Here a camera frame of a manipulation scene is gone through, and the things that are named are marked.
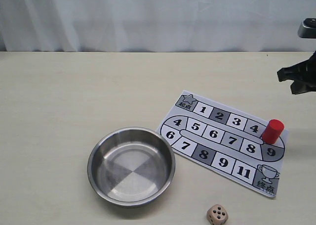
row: dice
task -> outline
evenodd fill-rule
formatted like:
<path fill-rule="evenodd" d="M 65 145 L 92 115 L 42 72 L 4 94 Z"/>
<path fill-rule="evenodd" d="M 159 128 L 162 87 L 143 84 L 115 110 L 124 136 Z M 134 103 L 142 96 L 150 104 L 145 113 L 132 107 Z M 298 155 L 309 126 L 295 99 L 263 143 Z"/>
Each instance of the dice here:
<path fill-rule="evenodd" d="M 219 204 L 215 204 L 207 211 L 207 219 L 212 225 L 223 225 L 227 219 L 228 214 L 224 207 Z"/>

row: white table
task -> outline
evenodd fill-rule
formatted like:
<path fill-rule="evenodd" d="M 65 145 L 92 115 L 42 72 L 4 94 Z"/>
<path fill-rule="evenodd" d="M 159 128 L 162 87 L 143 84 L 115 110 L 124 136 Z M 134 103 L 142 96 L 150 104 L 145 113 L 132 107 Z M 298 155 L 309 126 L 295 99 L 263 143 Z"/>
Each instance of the white table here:
<path fill-rule="evenodd" d="M 316 93 L 292 95 L 277 70 L 312 53 L 0 53 L 0 224 L 314 224 Z M 176 155 L 170 188 L 139 209 L 99 199 L 86 164 L 118 128 L 157 129 L 182 90 L 290 131 L 275 199 Z"/>

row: red cylinder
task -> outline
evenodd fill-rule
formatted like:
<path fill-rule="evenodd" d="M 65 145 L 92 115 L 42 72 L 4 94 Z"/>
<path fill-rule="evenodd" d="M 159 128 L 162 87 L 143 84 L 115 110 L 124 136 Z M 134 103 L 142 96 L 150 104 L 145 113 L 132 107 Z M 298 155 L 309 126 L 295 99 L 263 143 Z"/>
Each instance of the red cylinder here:
<path fill-rule="evenodd" d="M 274 144 L 284 130 L 284 124 L 279 120 L 270 120 L 262 133 L 262 140 L 267 144 Z"/>

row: trophy icon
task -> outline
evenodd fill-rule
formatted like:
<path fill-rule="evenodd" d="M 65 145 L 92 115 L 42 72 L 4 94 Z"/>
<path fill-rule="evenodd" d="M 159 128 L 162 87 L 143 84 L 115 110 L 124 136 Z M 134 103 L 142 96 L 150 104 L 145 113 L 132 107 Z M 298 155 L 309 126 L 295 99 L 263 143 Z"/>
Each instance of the trophy icon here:
<path fill-rule="evenodd" d="M 276 169 L 268 165 L 258 165 L 257 168 L 265 176 L 265 178 L 261 179 L 268 184 L 272 184 L 272 181 L 270 179 L 275 179 L 280 176 L 280 173 L 277 172 Z"/>

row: stainless steel bowl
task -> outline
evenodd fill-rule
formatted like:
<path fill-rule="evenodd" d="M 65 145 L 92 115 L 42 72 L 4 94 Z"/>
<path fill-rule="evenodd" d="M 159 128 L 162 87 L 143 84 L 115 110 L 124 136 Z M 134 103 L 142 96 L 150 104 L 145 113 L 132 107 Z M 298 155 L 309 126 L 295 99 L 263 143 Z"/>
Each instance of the stainless steel bowl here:
<path fill-rule="evenodd" d="M 124 128 L 101 139 L 87 166 L 95 192 L 124 207 L 147 204 L 169 186 L 175 156 L 169 143 L 145 128 Z"/>

